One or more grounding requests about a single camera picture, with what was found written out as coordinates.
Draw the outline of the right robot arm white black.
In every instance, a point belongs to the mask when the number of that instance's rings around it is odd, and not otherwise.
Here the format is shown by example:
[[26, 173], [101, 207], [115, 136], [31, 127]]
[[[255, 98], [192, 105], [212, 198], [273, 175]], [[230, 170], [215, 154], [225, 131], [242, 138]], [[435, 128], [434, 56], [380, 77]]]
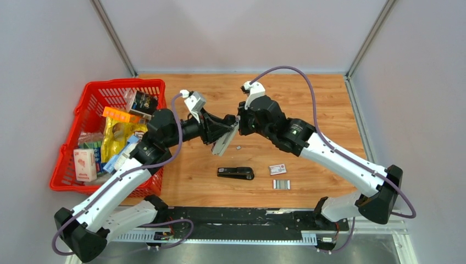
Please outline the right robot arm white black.
[[387, 224], [398, 197], [403, 170], [378, 166], [332, 144], [316, 128], [298, 118], [288, 118], [279, 104], [261, 96], [238, 105], [240, 135], [257, 133], [281, 151], [316, 162], [352, 183], [357, 191], [340, 197], [323, 197], [314, 209], [314, 224], [328, 230], [344, 218], [362, 216]]

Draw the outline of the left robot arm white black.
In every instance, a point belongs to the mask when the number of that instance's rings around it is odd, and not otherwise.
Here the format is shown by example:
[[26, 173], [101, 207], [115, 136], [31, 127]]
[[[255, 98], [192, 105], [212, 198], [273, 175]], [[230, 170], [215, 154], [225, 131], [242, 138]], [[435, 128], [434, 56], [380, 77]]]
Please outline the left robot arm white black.
[[204, 144], [217, 144], [232, 133], [238, 117], [219, 118], [204, 109], [181, 120], [176, 110], [160, 109], [153, 113], [142, 137], [123, 165], [89, 198], [72, 209], [60, 208], [54, 214], [57, 232], [52, 249], [58, 255], [75, 255], [87, 263], [98, 258], [109, 242], [133, 228], [151, 224], [161, 228], [168, 221], [166, 204], [156, 195], [114, 213], [139, 185], [175, 159], [185, 141], [201, 138]]

